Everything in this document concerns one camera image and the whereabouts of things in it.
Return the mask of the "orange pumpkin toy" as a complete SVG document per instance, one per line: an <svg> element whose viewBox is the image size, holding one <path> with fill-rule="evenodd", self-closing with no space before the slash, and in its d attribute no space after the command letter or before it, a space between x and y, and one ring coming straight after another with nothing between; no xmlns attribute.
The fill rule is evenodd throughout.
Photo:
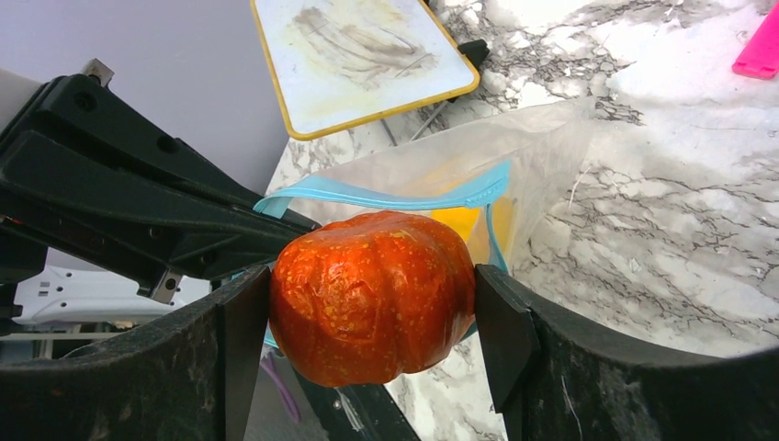
<svg viewBox="0 0 779 441"><path fill-rule="evenodd" d="M324 387L384 384L433 367L474 322L475 267L445 224L361 214L291 242L270 281L282 354Z"/></svg>

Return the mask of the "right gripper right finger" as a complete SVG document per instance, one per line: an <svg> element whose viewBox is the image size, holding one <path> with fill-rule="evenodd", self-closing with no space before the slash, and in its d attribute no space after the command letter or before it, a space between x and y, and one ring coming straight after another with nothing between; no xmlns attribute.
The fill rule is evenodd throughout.
<svg viewBox="0 0 779 441"><path fill-rule="evenodd" d="M495 266L476 274L494 409L512 440L775 440L778 352L702 356L609 329Z"/></svg>

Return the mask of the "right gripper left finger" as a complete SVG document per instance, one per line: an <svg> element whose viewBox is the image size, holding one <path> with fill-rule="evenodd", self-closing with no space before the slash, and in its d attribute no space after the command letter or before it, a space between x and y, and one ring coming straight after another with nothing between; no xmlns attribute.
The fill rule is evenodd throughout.
<svg viewBox="0 0 779 441"><path fill-rule="evenodd" d="M241 440L268 315L256 268L67 356L1 368L4 440Z"/></svg>

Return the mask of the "clear zip top bag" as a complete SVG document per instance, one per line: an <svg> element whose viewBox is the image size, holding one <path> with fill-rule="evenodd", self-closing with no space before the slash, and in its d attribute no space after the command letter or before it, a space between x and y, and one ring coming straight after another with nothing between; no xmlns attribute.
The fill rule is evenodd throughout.
<svg viewBox="0 0 779 441"><path fill-rule="evenodd" d="M593 97L524 107L322 169L272 192L255 210L279 217L304 208L320 224L380 209L430 217L434 209L514 201L511 256L490 232L490 265L509 270L515 252L571 187L593 139Z"/></svg>

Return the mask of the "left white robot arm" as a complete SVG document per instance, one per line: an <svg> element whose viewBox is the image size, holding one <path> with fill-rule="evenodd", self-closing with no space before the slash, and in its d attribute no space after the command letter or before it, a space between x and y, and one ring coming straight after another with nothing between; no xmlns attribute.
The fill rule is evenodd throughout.
<svg viewBox="0 0 779 441"><path fill-rule="evenodd" d="M1 317L145 322L316 223L260 196L93 74L1 74Z"/></svg>

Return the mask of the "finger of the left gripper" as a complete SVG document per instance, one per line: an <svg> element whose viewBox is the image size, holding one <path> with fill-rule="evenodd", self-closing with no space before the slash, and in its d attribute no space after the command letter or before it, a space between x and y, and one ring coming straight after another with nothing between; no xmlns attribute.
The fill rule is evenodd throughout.
<svg viewBox="0 0 779 441"><path fill-rule="evenodd" d="M261 198L92 75L59 76L39 86L2 131L1 148L26 130L111 169L222 205L251 208Z"/></svg>
<svg viewBox="0 0 779 441"><path fill-rule="evenodd" d="M139 281L215 280L277 258L318 223L276 219L110 167L29 130L1 153L6 230Z"/></svg>

